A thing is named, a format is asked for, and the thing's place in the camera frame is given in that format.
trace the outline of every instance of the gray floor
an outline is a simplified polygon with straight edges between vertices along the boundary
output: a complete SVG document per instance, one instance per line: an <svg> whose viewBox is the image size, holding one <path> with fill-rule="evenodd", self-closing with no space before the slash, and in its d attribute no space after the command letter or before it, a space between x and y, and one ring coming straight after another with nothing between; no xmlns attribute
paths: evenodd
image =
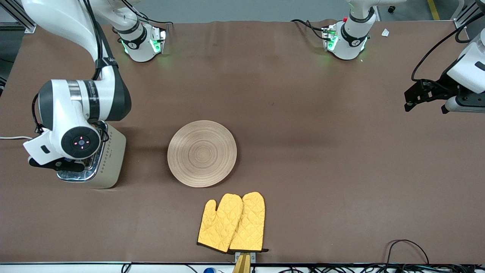
<svg viewBox="0 0 485 273"><path fill-rule="evenodd" d="M457 8L457 0L434 0L441 19L450 19ZM349 5L345 0L144 0L135 7L150 18L174 23L204 23L212 21L290 21L303 19L320 21L327 18L341 19L348 16ZM394 13L387 7L380 8L383 21L433 20L427 0L408 0L398 5ZM0 22L13 19L0 8ZM485 17L468 29L474 36L485 27ZM0 58L14 61L20 47L22 32L0 31ZM8 78L12 63L0 60L0 76Z"/></svg>

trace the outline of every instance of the yellow line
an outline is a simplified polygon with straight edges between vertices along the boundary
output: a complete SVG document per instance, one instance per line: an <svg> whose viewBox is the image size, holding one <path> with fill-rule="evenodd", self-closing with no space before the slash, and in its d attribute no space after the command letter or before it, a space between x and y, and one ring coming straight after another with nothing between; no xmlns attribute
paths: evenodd
<svg viewBox="0 0 485 273"><path fill-rule="evenodd" d="M433 20L439 20L438 10L436 9L435 1L428 0L429 9L431 10L431 14L433 15Z"/></svg>

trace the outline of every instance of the black circular cap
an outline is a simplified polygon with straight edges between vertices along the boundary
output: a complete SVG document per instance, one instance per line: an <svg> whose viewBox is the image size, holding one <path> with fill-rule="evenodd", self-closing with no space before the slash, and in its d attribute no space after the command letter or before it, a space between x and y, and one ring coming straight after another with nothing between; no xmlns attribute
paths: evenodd
<svg viewBox="0 0 485 273"><path fill-rule="evenodd" d="M73 158L86 158L98 149L100 142L99 134L94 129L74 127L64 134L61 146Z"/></svg>

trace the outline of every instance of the table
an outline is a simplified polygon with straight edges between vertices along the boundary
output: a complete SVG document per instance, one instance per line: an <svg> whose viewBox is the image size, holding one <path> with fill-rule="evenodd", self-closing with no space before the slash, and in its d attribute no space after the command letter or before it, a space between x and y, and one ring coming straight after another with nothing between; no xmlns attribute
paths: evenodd
<svg viewBox="0 0 485 273"><path fill-rule="evenodd" d="M410 239L432 263L483 263L483 115L443 115L443 102L404 111L412 69L451 21L378 22L352 61L294 23L177 24L147 63L104 29L133 103L111 123L127 137L119 182L62 182L30 167L20 141L0 142L0 261L232 261L196 245L204 204L259 191L270 251L258 262L383 262L391 240ZM417 76L438 78L462 48L447 41ZM40 86L93 69L81 47L41 28L26 35L0 99L1 135L33 136ZM202 189L166 161L172 135L200 119L238 145L231 175ZM403 244L391 261L423 259Z"/></svg>

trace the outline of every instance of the yellow oven mitt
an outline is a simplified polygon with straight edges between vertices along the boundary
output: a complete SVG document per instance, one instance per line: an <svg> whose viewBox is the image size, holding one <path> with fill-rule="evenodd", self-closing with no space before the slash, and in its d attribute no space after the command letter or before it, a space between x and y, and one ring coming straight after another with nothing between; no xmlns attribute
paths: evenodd
<svg viewBox="0 0 485 273"><path fill-rule="evenodd" d="M209 200L202 215L197 244L226 253L236 233L242 208L243 201L236 194L226 193L217 210L216 201Z"/></svg>
<svg viewBox="0 0 485 273"><path fill-rule="evenodd" d="M259 192L251 192L243 196L241 219L236 234L232 238L229 249L231 252L266 252L263 250L263 231L265 206L263 196Z"/></svg>

